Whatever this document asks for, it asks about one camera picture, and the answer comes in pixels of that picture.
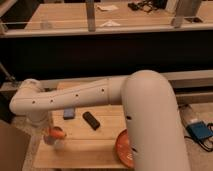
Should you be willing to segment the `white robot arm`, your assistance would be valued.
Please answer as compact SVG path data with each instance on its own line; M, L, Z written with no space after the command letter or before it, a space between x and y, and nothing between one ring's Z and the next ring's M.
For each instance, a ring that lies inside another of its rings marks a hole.
M38 124L49 111L108 104L123 106L135 171L191 171L174 90L156 71L50 92L38 80L26 79L9 107Z

